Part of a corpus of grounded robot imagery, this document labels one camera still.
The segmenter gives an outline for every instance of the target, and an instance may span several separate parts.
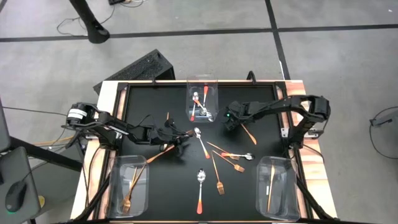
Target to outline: mouse pad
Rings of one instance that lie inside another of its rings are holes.
[[[6,194],[10,186],[18,180],[23,179],[30,172],[25,148],[18,147],[1,156],[0,172],[4,178],[4,183],[0,185],[1,223],[22,223],[36,215],[40,211],[40,203],[32,174],[29,174],[24,179],[27,188],[22,207],[15,213],[9,213],[5,206]]]
[[[126,106],[126,121],[133,125],[151,114],[158,127],[164,125],[167,113],[182,131],[198,127],[201,139],[210,153],[219,150],[206,142],[236,154],[251,152],[253,161],[240,158],[231,160],[245,168],[243,173],[217,155],[214,155],[220,181],[224,185],[224,195],[219,195],[217,178],[211,159],[206,159],[199,139],[192,137],[181,157],[172,151],[158,157],[149,165],[149,198],[147,210],[133,220],[267,220],[256,210],[257,165],[264,156],[284,156],[280,136],[280,124],[276,114],[263,117],[246,127],[257,140],[257,145],[242,127],[228,132],[220,118],[226,105],[234,100],[248,101],[275,100],[272,85],[261,86],[218,86],[220,113],[213,123],[191,123],[185,113],[186,85],[160,86],[157,88],[129,86]],[[146,119],[143,124],[152,124]],[[136,145],[123,139],[121,156],[143,155],[149,159],[159,153],[159,146]],[[197,214],[199,181],[197,172],[204,169],[206,179],[202,186],[203,213]]]

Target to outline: plastic bin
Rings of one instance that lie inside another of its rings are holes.
[[[194,75],[188,77],[186,102],[188,119],[194,123],[210,123],[216,119],[217,113],[217,79],[213,75]]]
[[[265,217],[287,221],[300,218],[296,173],[290,159],[263,157],[260,160],[256,195],[256,209]]]
[[[143,156],[119,156],[114,158],[114,164],[109,180],[109,201],[106,216],[108,218],[136,217],[148,207],[149,166],[146,165],[131,193],[130,211],[123,213],[123,199],[128,194],[132,184],[135,168],[140,173],[147,164]]]

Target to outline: rose gold fork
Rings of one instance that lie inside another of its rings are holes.
[[[131,201],[130,201],[130,199],[131,199],[131,193],[132,193],[132,189],[134,188],[134,186],[136,185],[136,183],[137,183],[137,181],[139,180],[139,177],[141,176],[141,174],[142,174],[142,171],[144,170],[144,168],[145,168],[145,166],[146,166],[147,164],[145,164],[142,168],[141,168],[141,170],[139,171],[139,174],[138,174],[138,176],[137,176],[137,178],[135,178],[134,179],[134,177],[136,176],[136,172],[137,172],[137,167],[136,167],[136,171],[134,171],[134,177],[133,177],[133,183],[131,184],[131,186],[130,186],[130,191],[129,191],[129,193],[125,196],[125,198],[123,199],[123,213],[124,214],[126,214],[127,212],[129,212],[130,211],[130,207],[131,207]]]
[[[223,185],[223,183],[221,183],[220,178],[218,177],[218,172],[217,172],[216,162],[214,161],[213,152],[211,153],[211,159],[213,160],[214,170],[216,171],[216,176],[217,176],[217,180],[218,180],[218,182],[217,182],[218,193],[220,195],[223,195],[223,194],[225,194],[224,185]]]
[[[130,203],[130,195],[131,195],[131,192],[132,192],[133,183],[134,183],[134,181],[136,179],[136,173],[137,173],[137,167],[136,167],[136,169],[134,169],[134,175],[132,176],[131,186],[130,186],[129,192],[127,193],[127,195],[125,196],[125,198],[122,201],[123,213],[127,213],[127,211],[125,211],[127,206],[128,207],[131,206],[131,204],[129,204]]]
[[[241,166],[239,166],[239,165],[237,165],[237,164],[233,164],[231,161],[225,159],[223,156],[221,156],[220,154],[218,154],[216,151],[213,150],[213,152],[214,152],[215,154],[217,154],[218,156],[220,156],[221,158],[223,158],[225,161],[229,162],[232,166],[234,166],[234,168],[235,168],[237,171],[239,171],[239,172],[244,172],[244,168],[243,168],[243,167],[241,167]]]

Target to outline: black table surface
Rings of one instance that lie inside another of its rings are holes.
[[[276,114],[265,116],[246,127],[257,139],[254,145],[243,128],[227,132],[218,115],[214,123],[191,123],[185,114],[186,86],[161,86],[158,88],[132,86],[126,106],[126,121],[137,124],[147,114],[152,114],[158,126],[163,126],[167,112],[175,120],[178,129],[190,130],[198,127],[202,141],[210,153],[217,149],[211,142],[232,153],[255,155],[253,161],[241,158],[237,163],[245,168],[243,173],[215,155],[224,195],[219,195],[217,178],[211,159],[206,159],[199,139],[188,140],[182,157],[175,157],[172,151],[158,157],[149,165],[149,198],[147,210],[135,220],[267,220],[256,210],[257,165],[264,156],[284,154],[280,136],[280,123]],[[218,87],[220,110],[237,100],[275,100],[274,87],[266,86],[224,86]],[[151,124],[148,119],[143,124]],[[159,146],[136,145],[123,139],[120,155],[143,155],[147,159],[159,153]],[[203,168],[206,180],[203,183],[203,213],[197,214],[199,181],[197,172]]]

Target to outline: wooden frame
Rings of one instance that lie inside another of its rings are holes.
[[[101,93],[99,94],[98,98],[98,104],[97,107],[100,110],[108,111],[111,114],[114,111],[114,105],[115,105],[115,100],[117,96],[117,90],[118,90],[118,84],[119,82],[123,83],[152,83],[151,80],[140,80],[140,81],[104,81],[101,87]],[[159,80],[156,81],[156,83],[185,83],[186,80]],[[252,82],[251,80],[218,80],[220,83],[250,83]],[[286,85],[286,90],[288,95],[305,95],[305,89],[304,89],[304,84],[303,81],[301,80],[258,80],[258,83],[260,82],[285,82]],[[282,98],[282,91],[278,91],[278,96],[279,98]],[[117,109],[117,118],[121,119],[122,118],[122,113],[123,113],[123,106],[124,106],[124,100],[126,98],[126,90],[122,90],[120,94],[120,99],[119,99],[119,108]],[[294,125],[297,125],[302,117],[295,112],[292,112],[292,118]],[[288,120],[287,120],[287,114],[282,113],[282,120],[284,122],[284,126],[288,127]],[[85,156],[85,162],[83,164],[83,168],[85,169],[86,174],[88,174],[88,169],[90,165],[91,158],[93,158],[93,154],[96,151],[98,147],[98,140],[91,140],[88,143],[87,149],[86,149],[86,156]],[[318,150],[320,152],[320,147],[319,143],[317,140],[309,140],[305,139],[304,144]],[[89,200],[91,200],[95,193],[98,190],[99,187],[99,182],[100,182],[100,175],[101,175],[101,170],[103,166],[103,161],[104,161],[104,154],[105,150],[100,149],[95,155],[95,158],[93,159],[93,164],[91,167],[91,174],[90,174],[90,180],[87,180],[90,182],[90,189],[88,191],[89,195]],[[305,179],[307,182],[307,188],[313,195],[313,197],[317,200],[319,205],[323,207],[323,209],[331,216],[336,217],[336,210],[335,210],[335,205],[333,203],[333,197],[331,195],[330,187],[329,187],[329,182],[328,182],[328,177],[326,175],[326,170],[325,166],[323,164],[322,158],[312,152],[311,150],[307,149],[304,147],[303,149],[300,150],[300,155],[302,158],[302,164],[303,164],[303,169],[305,173]],[[114,152],[111,152],[109,159],[111,161],[112,158],[114,157]],[[109,166],[107,167],[107,173],[110,172],[112,163],[110,162],[108,164]],[[73,208],[72,208],[72,213],[70,218],[76,218],[79,216],[82,211],[85,209],[85,198],[86,198],[86,189],[85,189],[85,181],[84,181],[84,175],[83,172],[80,174],[80,179],[79,179],[79,184],[78,188],[76,191],[75,195],[75,201],[73,203]],[[305,212],[305,204],[304,204],[304,199],[303,195],[301,194],[301,191],[297,189],[298,193],[298,205],[301,213],[301,217],[305,218],[307,217],[307,214]],[[107,199],[109,197],[109,188],[105,191],[103,195],[103,199],[101,201],[101,206],[99,209],[99,219],[105,218],[105,208],[106,208],[106,203]]]

